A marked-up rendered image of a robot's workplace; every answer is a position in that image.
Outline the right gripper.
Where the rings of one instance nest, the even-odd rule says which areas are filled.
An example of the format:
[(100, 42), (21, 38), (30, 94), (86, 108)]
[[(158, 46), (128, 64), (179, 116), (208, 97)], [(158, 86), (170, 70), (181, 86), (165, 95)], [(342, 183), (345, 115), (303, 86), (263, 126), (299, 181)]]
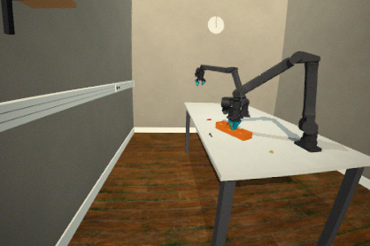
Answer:
[[(200, 74), (199, 74), (200, 75)], [(195, 82), (197, 83), (197, 86), (198, 86), (198, 84), (199, 84), (199, 81), (202, 81), (202, 86), (204, 85), (204, 83), (205, 83), (205, 79), (204, 79), (204, 76), (203, 75), (200, 75), (200, 77), (199, 77), (199, 79), (197, 78), (196, 80), (195, 80)]]

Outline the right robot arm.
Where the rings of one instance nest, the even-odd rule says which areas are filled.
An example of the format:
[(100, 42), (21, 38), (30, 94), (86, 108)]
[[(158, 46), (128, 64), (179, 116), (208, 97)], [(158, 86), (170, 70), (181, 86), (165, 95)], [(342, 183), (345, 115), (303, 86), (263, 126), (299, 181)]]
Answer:
[[(221, 68), (224, 68), (224, 69), (221, 69)], [(201, 71), (201, 69), (203, 69), (203, 70)], [(200, 65), (200, 68), (196, 69), (195, 77), (197, 77), (199, 79), (200, 75), (204, 75), (204, 71), (206, 71), (206, 70), (215, 71), (215, 72), (220, 72), (220, 70), (221, 70), (221, 73), (222, 72), (225, 72), (225, 73), (231, 73), (232, 72), (232, 76), (233, 76), (233, 79), (234, 79), (234, 82), (235, 82), (235, 87), (238, 88), (238, 87), (242, 86), (242, 83), (240, 81), (239, 74), (238, 74), (238, 67), (219, 67), (219, 66), (212, 66), (212, 65)], [(243, 95), (243, 96), (245, 96), (245, 95)], [(249, 99), (247, 99), (246, 96), (245, 97), (243, 97), (243, 96), (241, 96), (241, 99), (240, 99), (240, 101), (242, 101), (242, 103), (241, 103), (242, 108), (240, 110), (240, 116), (250, 117), (249, 112), (248, 112), (248, 109), (249, 109), (248, 107), (249, 107), (250, 101), (249, 101)], [(245, 106), (245, 105), (248, 105), (248, 106)]]

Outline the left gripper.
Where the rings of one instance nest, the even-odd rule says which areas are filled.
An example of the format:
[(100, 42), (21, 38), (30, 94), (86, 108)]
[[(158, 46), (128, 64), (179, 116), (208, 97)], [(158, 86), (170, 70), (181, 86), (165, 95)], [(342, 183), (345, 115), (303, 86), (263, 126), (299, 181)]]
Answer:
[[(233, 109), (233, 108), (232, 108)], [(241, 119), (243, 119), (243, 116), (240, 116), (240, 110), (237, 110), (237, 109), (233, 109), (233, 115), (232, 117), (230, 116), (227, 116), (227, 119), (228, 119), (228, 122), (231, 126), (231, 129), (234, 131), (237, 129), (237, 127), (239, 126), (239, 124), (242, 122)], [(232, 126), (232, 120), (233, 120), (233, 126)], [(238, 121), (238, 122), (237, 122)]]

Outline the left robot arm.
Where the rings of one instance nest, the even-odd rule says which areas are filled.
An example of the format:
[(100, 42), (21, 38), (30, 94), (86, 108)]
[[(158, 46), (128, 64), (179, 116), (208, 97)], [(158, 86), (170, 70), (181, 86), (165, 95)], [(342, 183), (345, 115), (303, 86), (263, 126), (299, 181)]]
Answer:
[[(294, 56), (293, 56), (294, 55)], [(235, 89), (232, 93), (233, 97), (222, 97), (221, 107), (223, 114), (232, 117), (233, 109), (241, 109), (241, 96), (252, 91), (263, 83), (271, 80), (273, 77), (288, 70), (299, 61), (304, 63), (304, 108), (301, 118), (298, 122), (299, 129), (304, 131), (300, 141), (295, 141), (294, 144), (307, 150), (309, 152), (320, 152), (322, 148), (318, 147), (317, 135), (318, 125), (315, 123), (315, 107), (317, 95), (317, 79), (320, 56), (313, 55), (304, 51), (297, 51), (290, 58), (285, 58), (279, 64), (271, 67), (256, 78), (243, 84), (241, 87)], [(235, 92), (235, 93), (234, 93)], [(238, 100), (238, 97), (240, 98)], [(229, 99), (231, 98), (231, 99)], [(233, 101), (233, 102), (232, 102)], [(230, 110), (231, 109), (231, 110)], [(318, 131), (318, 132), (317, 132)]]

